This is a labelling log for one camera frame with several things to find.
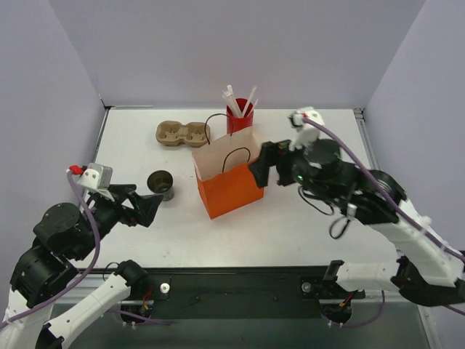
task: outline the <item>black bag handle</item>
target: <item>black bag handle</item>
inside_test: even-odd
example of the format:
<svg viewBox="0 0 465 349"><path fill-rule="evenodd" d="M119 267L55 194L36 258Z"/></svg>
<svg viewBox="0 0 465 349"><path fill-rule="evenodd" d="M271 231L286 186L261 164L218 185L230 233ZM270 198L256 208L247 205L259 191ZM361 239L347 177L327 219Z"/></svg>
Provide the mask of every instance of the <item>black bag handle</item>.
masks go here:
<svg viewBox="0 0 465 349"><path fill-rule="evenodd" d="M210 115L207 120L205 121L205 125L203 126L203 133L205 133L205 138L206 138L206 141L210 144L210 139L209 139L209 136L206 134L206 123L209 122L209 120L211 118L213 118L214 116L217 116L217 115L224 115L226 116L229 120L231 120L231 136L233 135L233 130L234 130L234 123L233 123L233 120L231 119L231 117L225 113L216 113L216 114L213 114L213 115Z"/></svg>
<svg viewBox="0 0 465 349"><path fill-rule="evenodd" d="M248 151L248 159L247 159L247 162L250 161L250 158L251 158L251 156L252 156L251 153L250 153L250 150L249 150L248 148L246 148L246 147L237 148L237 149L235 149L235 150L233 150L233 151L230 151L230 153L226 155L225 161L223 162L223 169L222 169L221 173L225 173L226 160L227 160L228 156L231 155L232 153L234 153L235 151L239 151L240 149L246 149L246 150Z"/></svg>

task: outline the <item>egg carton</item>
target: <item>egg carton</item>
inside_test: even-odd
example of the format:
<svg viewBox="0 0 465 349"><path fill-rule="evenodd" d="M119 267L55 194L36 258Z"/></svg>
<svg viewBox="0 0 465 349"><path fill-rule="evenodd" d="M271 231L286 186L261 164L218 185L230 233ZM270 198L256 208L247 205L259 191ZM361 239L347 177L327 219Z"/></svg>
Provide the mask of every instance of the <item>egg carton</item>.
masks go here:
<svg viewBox="0 0 465 349"><path fill-rule="evenodd" d="M190 147L199 148L207 143L210 138L210 126L203 122L190 122L183 125L178 121L163 121L157 127L157 141L163 145L175 147L187 144Z"/></svg>

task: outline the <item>bolt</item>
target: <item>bolt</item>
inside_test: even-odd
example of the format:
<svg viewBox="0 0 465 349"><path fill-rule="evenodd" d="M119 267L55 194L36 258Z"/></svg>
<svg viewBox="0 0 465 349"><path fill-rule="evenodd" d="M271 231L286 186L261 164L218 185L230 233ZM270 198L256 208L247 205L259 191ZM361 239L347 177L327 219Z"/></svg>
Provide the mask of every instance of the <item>bolt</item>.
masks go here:
<svg viewBox="0 0 465 349"><path fill-rule="evenodd" d="M160 292L163 294L167 294L169 292L169 284L167 284L166 282L163 282L160 285Z"/></svg>
<svg viewBox="0 0 465 349"><path fill-rule="evenodd" d="M310 292L311 289L312 289L312 285L310 284L310 282L304 282L302 284L302 291L304 291L305 293Z"/></svg>

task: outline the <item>paper bag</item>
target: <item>paper bag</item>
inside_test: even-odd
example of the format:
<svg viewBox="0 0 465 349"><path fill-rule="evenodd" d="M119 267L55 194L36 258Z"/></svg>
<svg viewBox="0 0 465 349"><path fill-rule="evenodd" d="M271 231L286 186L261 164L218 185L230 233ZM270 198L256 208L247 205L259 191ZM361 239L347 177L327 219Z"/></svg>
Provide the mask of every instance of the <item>paper bag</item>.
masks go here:
<svg viewBox="0 0 465 349"><path fill-rule="evenodd" d="M248 170L261 144L254 128L247 127L193 151L198 192L211 219L263 197L264 188Z"/></svg>

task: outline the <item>white wall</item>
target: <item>white wall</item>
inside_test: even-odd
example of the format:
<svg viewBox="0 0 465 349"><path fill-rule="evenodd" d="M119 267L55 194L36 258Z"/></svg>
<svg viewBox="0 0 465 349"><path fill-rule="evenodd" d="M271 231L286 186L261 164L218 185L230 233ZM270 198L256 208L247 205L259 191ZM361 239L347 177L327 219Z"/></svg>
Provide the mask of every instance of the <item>white wall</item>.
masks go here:
<svg viewBox="0 0 465 349"><path fill-rule="evenodd" d="M0 1L0 309L33 226L72 198L65 170L88 162L103 106L46 0Z"/></svg>
<svg viewBox="0 0 465 349"><path fill-rule="evenodd" d="M465 1L427 0L366 108L382 169L458 249L465 249L464 38ZM465 318L436 314L445 347L462 348Z"/></svg>
<svg viewBox="0 0 465 349"><path fill-rule="evenodd" d="M50 0L106 105L363 107L424 0Z"/></svg>

